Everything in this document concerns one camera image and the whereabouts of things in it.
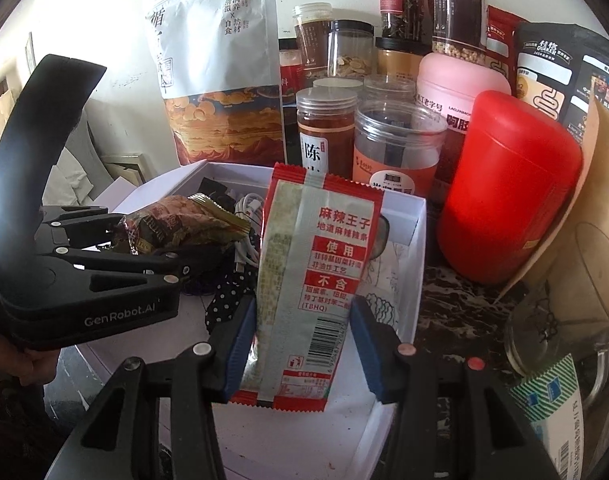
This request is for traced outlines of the person's left hand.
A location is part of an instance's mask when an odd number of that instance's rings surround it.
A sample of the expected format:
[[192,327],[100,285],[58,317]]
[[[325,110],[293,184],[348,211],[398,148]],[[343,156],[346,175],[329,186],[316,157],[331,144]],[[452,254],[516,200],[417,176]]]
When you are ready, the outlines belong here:
[[52,382],[56,377],[59,356],[59,350],[19,350],[0,335],[0,373],[17,377],[23,386],[42,386]]

